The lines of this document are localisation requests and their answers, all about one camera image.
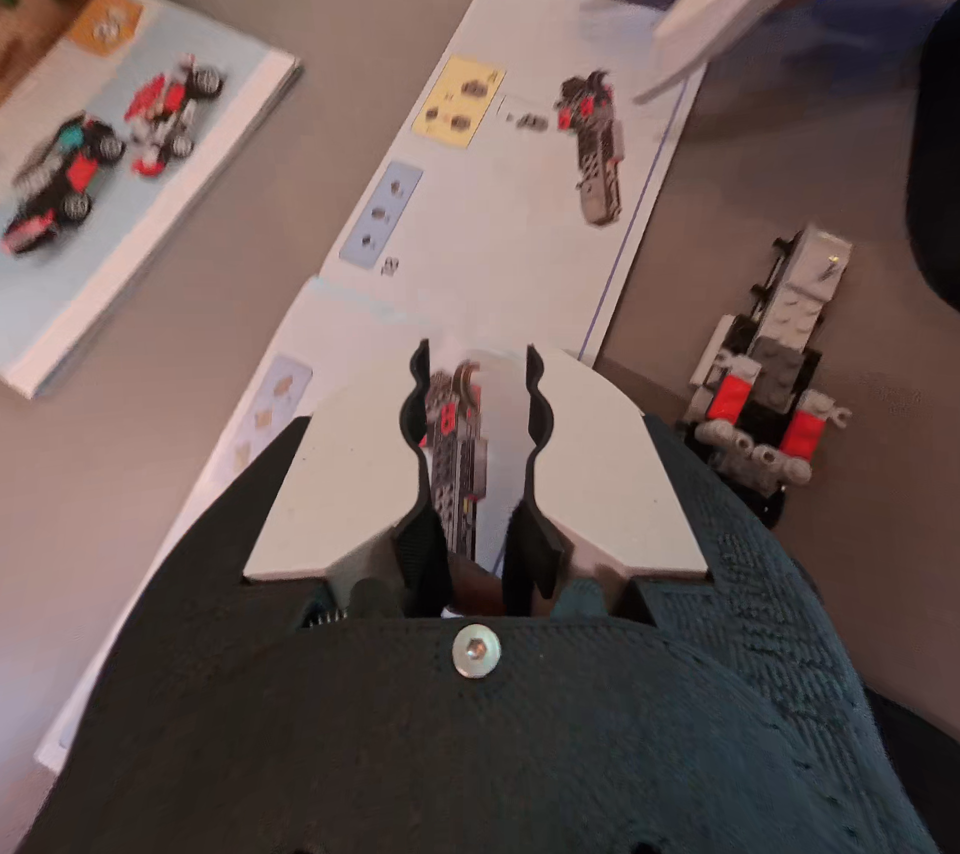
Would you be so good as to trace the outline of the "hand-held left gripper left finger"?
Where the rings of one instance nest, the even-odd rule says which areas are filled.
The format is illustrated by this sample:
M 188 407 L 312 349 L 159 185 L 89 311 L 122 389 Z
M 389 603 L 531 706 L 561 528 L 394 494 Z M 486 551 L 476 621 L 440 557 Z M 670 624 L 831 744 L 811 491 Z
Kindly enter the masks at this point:
M 429 340 L 379 360 L 318 402 L 246 560 L 253 583 L 317 579 L 338 608 L 377 581 L 414 618 L 452 598 L 430 489 Z

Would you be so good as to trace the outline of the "open instruction booklet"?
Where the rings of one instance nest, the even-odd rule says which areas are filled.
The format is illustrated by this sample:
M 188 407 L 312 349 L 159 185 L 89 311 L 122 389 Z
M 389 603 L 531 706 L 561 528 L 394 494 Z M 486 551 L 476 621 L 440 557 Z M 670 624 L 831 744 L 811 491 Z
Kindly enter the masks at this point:
M 188 528 L 354 368 L 428 339 L 465 441 L 430 483 L 451 551 L 502 574 L 533 448 L 527 344 L 593 368 L 700 86 L 631 102 L 658 13 L 473 0 L 318 275 L 295 296 L 147 572 L 41 741 L 66 764 L 110 648 Z

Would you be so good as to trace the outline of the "car cover instruction booklet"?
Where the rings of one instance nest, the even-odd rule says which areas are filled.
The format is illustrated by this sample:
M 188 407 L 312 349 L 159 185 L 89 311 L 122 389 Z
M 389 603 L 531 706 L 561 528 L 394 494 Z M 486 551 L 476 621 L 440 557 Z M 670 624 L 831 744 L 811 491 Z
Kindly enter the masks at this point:
M 158 179 L 122 170 L 98 182 L 91 221 L 43 250 L 2 254 L 2 383 L 31 399 L 111 308 L 211 179 L 273 110 L 301 64 L 166 0 L 92 0 L 13 90 L 1 111 L 2 225 L 28 151 L 80 109 L 129 132 L 135 93 L 176 56 L 225 70 L 225 93 L 201 111 L 194 158 Z

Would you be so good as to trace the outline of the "grey red toy brick model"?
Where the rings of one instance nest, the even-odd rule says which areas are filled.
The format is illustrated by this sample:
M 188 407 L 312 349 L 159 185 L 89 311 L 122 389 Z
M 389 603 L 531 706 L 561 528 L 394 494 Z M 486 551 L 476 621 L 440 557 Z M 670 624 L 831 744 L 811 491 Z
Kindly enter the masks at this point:
M 813 224 L 776 238 L 773 248 L 769 275 L 750 290 L 750 310 L 718 321 L 677 422 L 685 446 L 768 531 L 779 524 L 789 491 L 810 483 L 814 456 L 828 428 L 836 428 L 809 410 L 812 393 L 828 395 L 813 385 L 822 355 L 812 341 L 853 251 Z M 753 383 L 727 375 L 704 384 L 721 348 L 756 362 Z

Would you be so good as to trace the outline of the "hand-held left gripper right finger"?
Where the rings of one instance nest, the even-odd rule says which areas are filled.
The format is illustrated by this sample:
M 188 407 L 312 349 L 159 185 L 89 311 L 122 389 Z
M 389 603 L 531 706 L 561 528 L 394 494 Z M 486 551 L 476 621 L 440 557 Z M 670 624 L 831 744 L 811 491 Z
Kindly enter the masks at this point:
M 554 347 L 526 349 L 533 442 L 510 513 L 502 568 L 509 615 L 535 595 L 591 580 L 616 608 L 637 580 L 702 584 L 710 566 L 642 411 L 617 387 Z

